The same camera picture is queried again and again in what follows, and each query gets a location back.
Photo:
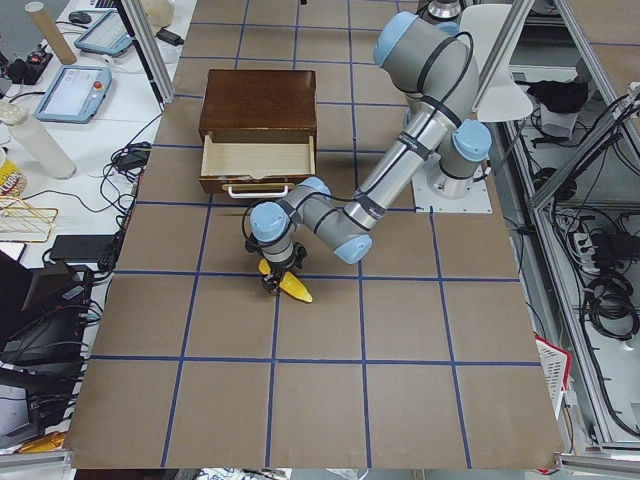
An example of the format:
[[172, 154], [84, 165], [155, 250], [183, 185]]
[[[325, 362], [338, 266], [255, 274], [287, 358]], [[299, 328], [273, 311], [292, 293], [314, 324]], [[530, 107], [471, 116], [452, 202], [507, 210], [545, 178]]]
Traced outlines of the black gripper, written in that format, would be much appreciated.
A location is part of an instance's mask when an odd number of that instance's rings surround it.
[[[290, 272], [293, 268], [302, 269], [303, 262], [306, 258], [306, 249], [299, 242], [289, 241], [288, 245], [282, 252], [269, 253], [266, 252], [257, 243], [246, 240], [245, 249], [249, 253], [257, 253], [261, 258], [265, 259], [268, 265], [276, 271], [264, 274], [261, 279], [261, 285], [264, 290], [272, 296], [280, 292], [282, 288], [294, 288], [296, 286], [296, 277]], [[280, 274], [285, 272], [280, 282]]]

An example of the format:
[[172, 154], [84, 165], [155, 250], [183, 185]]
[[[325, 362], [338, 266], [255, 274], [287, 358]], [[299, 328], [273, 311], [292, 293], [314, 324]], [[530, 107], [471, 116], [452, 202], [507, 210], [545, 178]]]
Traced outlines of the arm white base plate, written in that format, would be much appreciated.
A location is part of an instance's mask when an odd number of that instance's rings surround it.
[[492, 206], [486, 181], [476, 177], [456, 180], [447, 177], [438, 165], [421, 168], [411, 186], [418, 213], [434, 214], [491, 214]]

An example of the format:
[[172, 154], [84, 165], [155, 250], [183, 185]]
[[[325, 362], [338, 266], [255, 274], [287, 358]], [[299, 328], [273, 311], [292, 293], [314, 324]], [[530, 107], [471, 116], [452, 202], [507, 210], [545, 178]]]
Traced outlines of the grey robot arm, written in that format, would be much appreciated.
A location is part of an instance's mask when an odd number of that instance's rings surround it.
[[333, 205], [318, 177], [305, 179], [276, 201], [254, 205], [245, 248], [261, 256], [266, 268], [261, 283], [271, 294], [283, 290], [286, 275], [307, 255], [292, 238], [300, 227], [312, 230], [342, 261], [355, 264], [371, 248], [370, 230], [430, 157], [440, 156], [446, 177], [469, 181], [488, 154], [491, 136], [470, 117], [479, 86], [470, 33], [449, 35], [403, 11], [379, 35], [374, 61], [406, 95], [408, 123], [344, 207]]

